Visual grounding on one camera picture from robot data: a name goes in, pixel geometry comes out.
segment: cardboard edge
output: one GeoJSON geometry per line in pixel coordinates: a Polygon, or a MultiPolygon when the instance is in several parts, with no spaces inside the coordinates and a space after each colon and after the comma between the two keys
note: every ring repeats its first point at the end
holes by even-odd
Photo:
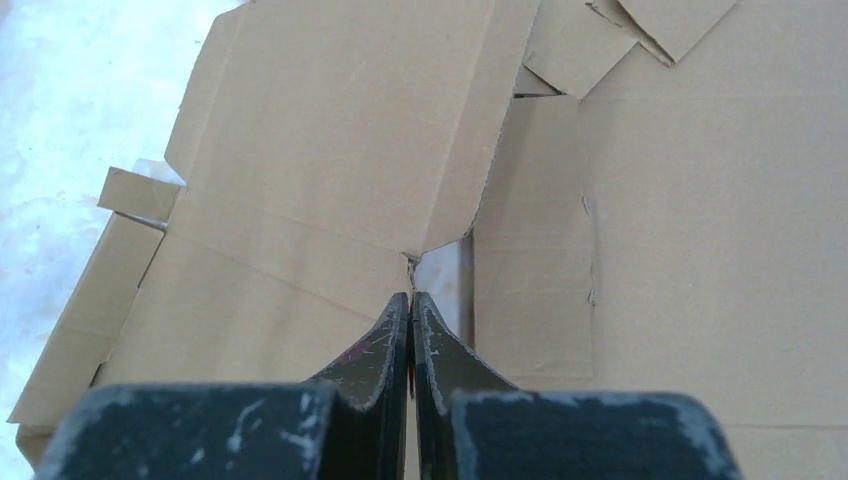
{"type": "Polygon", "coordinates": [[[582,100],[636,45],[580,2],[544,0],[524,65],[556,90],[582,100]]]}
{"type": "Polygon", "coordinates": [[[619,3],[618,0],[594,0],[586,5],[593,12],[600,15],[604,20],[621,28],[625,34],[635,38],[642,48],[647,50],[648,53],[653,55],[654,58],[659,60],[663,65],[667,67],[673,67],[675,65],[676,62],[671,58],[668,52],[663,50],[660,44],[658,44],[657,41],[648,34],[648,32],[642,30],[633,17],[630,16],[630,13],[621,6],[621,3],[619,3]]]}
{"type": "MultiPolygon", "coordinates": [[[[643,14],[645,13],[644,10],[641,13],[635,11],[634,7],[636,7],[637,5],[640,6],[641,8],[643,8],[643,9],[648,7],[647,2],[645,2],[645,0],[637,0],[636,4],[633,3],[633,0],[616,0],[616,2],[621,5],[621,8],[625,12],[627,12],[628,17],[630,17],[633,20],[633,22],[638,26],[638,29],[640,31],[644,32],[644,34],[648,38],[650,38],[663,53],[668,55],[668,57],[671,58],[672,61],[677,63],[677,62],[680,62],[683,59],[683,57],[685,57],[689,53],[689,51],[691,51],[695,47],[695,45],[697,45],[701,40],[703,40],[703,38],[705,36],[707,36],[707,34],[709,34],[709,32],[713,28],[715,28],[715,26],[718,24],[718,22],[720,22],[724,17],[727,16],[727,14],[736,6],[736,4],[738,3],[738,0],[730,0],[727,8],[725,8],[724,11],[721,12],[721,14],[719,14],[715,18],[711,18],[712,23],[709,25],[709,27],[706,30],[704,30],[703,32],[697,32],[697,34],[698,34],[697,37],[693,37],[691,39],[690,38],[685,39],[686,40],[685,45],[675,44],[673,46],[668,45],[668,41],[666,41],[666,45],[663,45],[663,42],[660,41],[657,38],[657,35],[651,33],[651,28],[644,25],[646,23],[645,18],[643,16],[643,14]]],[[[675,2],[675,4],[681,6],[681,8],[685,8],[685,6],[684,6],[685,3],[686,2],[675,2]]],[[[688,15],[683,15],[682,18],[691,18],[692,16],[694,16],[694,15],[691,15],[691,12],[690,12],[690,14],[688,14],[688,15]]],[[[665,17],[663,21],[674,21],[674,19],[669,19],[669,18],[665,17]]]]}
{"type": "Polygon", "coordinates": [[[165,161],[186,183],[215,105],[235,39],[241,31],[247,9],[251,6],[252,2],[246,3],[215,18],[191,71],[165,148],[165,161]]]}
{"type": "Polygon", "coordinates": [[[151,225],[165,224],[181,191],[179,185],[109,167],[97,206],[151,225]]]}
{"type": "Polygon", "coordinates": [[[483,38],[480,55],[477,57],[474,76],[471,81],[472,88],[466,98],[459,127],[454,136],[451,155],[442,170],[442,179],[430,209],[430,226],[425,235],[424,242],[418,246],[418,251],[407,253],[420,256],[424,252],[434,250],[468,236],[469,232],[474,228],[474,222],[483,198],[483,191],[492,171],[492,162],[497,156],[498,145],[503,135],[503,124],[509,115],[512,94],[515,91],[515,84],[518,80],[519,70],[521,69],[521,59],[524,57],[527,42],[539,12],[539,3],[540,0],[526,0],[523,2],[498,0],[496,2],[496,7],[489,18],[489,28],[486,30],[483,38]],[[521,48],[515,48],[516,42],[521,43],[521,48]],[[504,52],[509,52],[511,55],[514,54],[514,56],[505,58],[506,55],[504,52]],[[500,87],[504,91],[508,91],[509,95],[503,99],[492,99],[490,92],[482,91],[484,89],[473,88],[474,85],[479,84],[484,78],[495,78],[503,82],[504,85],[500,87]],[[497,126],[497,138],[491,151],[487,152],[487,146],[481,144],[481,140],[485,141],[487,132],[471,131],[472,129],[480,129],[477,125],[478,122],[467,120],[468,116],[482,118],[495,117],[500,119],[500,124],[497,126]],[[482,171],[476,172],[478,175],[472,175],[475,179],[479,178],[479,184],[469,186],[468,182],[463,181],[463,179],[469,178],[467,175],[468,165],[474,162],[469,162],[467,158],[456,157],[456,152],[473,152],[480,151],[481,149],[483,149],[483,154],[488,153],[489,158],[485,163],[485,170],[482,170],[484,167],[480,167],[482,171]],[[466,170],[465,175],[456,173],[456,171],[462,170],[466,170]],[[443,214],[443,212],[449,212],[457,208],[456,205],[450,204],[445,199],[461,198],[462,195],[457,195],[457,192],[465,191],[469,188],[479,193],[472,207],[473,210],[469,208],[468,216],[463,219],[456,215],[443,214]],[[447,218],[454,218],[454,224],[446,225],[445,219],[447,218]]]}
{"type": "Polygon", "coordinates": [[[518,70],[518,79],[515,81],[513,97],[548,97],[562,95],[554,87],[548,85],[538,75],[531,72],[529,68],[521,65],[518,70]]]}
{"type": "Polygon", "coordinates": [[[54,432],[54,428],[18,426],[18,431],[15,434],[15,445],[33,470],[38,467],[54,432]]]}
{"type": "Polygon", "coordinates": [[[89,388],[111,355],[163,238],[159,230],[112,214],[7,420],[30,429],[22,434],[36,427],[54,428],[89,388]],[[112,278],[114,272],[121,273],[117,279],[112,278]],[[105,276],[124,294],[118,299],[121,305],[102,305],[97,284],[102,286],[105,276]],[[111,318],[92,325],[87,309],[106,311],[111,318]]]}

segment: scratched black surface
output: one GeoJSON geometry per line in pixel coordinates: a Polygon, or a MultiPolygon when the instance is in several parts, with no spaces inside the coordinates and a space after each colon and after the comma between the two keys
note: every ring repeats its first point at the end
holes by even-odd
{"type": "Polygon", "coordinates": [[[60,426],[36,479],[316,478],[310,442],[323,443],[334,395],[322,385],[104,387],[60,426]]]}
{"type": "Polygon", "coordinates": [[[687,397],[557,395],[455,398],[458,478],[741,478],[721,429],[687,397]]]}

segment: brown cardboard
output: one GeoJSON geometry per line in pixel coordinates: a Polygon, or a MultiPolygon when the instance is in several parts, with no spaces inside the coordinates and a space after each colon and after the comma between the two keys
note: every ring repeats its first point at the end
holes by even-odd
{"type": "Polygon", "coordinates": [[[639,28],[618,0],[594,0],[589,6],[602,17],[621,27],[627,35],[638,40],[642,48],[651,52],[657,60],[668,66],[674,65],[674,60],[665,53],[656,40],[639,28]]]}
{"type": "Polygon", "coordinates": [[[109,358],[162,232],[113,214],[9,417],[55,427],[109,358]]]}
{"type": "Polygon", "coordinates": [[[53,436],[53,427],[28,427],[20,425],[15,435],[15,444],[23,454],[27,462],[34,468],[38,465],[47,444],[53,436]]]}
{"type": "Polygon", "coordinates": [[[110,167],[97,206],[167,223],[179,193],[179,185],[110,167]]]}
{"type": "Polygon", "coordinates": [[[846,19],[746,0],[674,69],[634,49],[579,106],[592,387],[696,396],[747,478],[845,478],[846,19]]]}
{"type": "Polygon", "coordinates": [[[635,44],[633,37],[592,13],[584,0],[544,0],[524,65],[560,92],[580,99],[635,44]]]}
{"type": "Polygon", "coordinates": [[[101,197],[167,234],[113,217],[101,243],[118,252],[95,254],[78,288],[105,298],[83,303],[108,328],[72,300],[11,421],[55,426],[92,383],[296,381],[327,364],[409,289],[408,256],[471,228],[537,8],[251,2],[220,16],[166,152],[187,186],[112,170],[101,197]],[[116,239],[116,225],[141,231],[116,239]]]}
{"type": "Polygon", "coordinates": [[[675,62],[738,0],[618,0],[637,25],[675,62]]]}
{"type": "Polygon", "coordinates": [[[577,100],[513,100],[474,230],[475,349],[528,389],[592,379],[592,222],[577,100]]]}

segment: white floor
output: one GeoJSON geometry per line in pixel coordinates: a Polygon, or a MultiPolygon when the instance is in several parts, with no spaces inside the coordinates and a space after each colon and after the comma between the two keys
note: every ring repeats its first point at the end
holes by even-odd
{"type": "MultiPolygon", "coordinates": [[[[103,229],[107,168],[152,173],[138,159],[163,158],[209,26],[239,3],[0,0],[2,419],[103,229]]],[[[418,277],[455,330],[460,251],[430,255],[418,277]]],[[[31,475],[15,430],[0,424],[2,479],[31,475]]]]}

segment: black metal jaw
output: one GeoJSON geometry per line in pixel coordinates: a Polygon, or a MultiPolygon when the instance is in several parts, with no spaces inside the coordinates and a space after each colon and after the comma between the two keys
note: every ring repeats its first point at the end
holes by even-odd
{"type": "Polygon", "coordinates": [[[428,294],[410,306],[399,293],[301,384],[90,391],[36,479],[402,478],[407,377],[424,479],[741,478],[696,401],[521,391],[448,330],[428,294]]]}

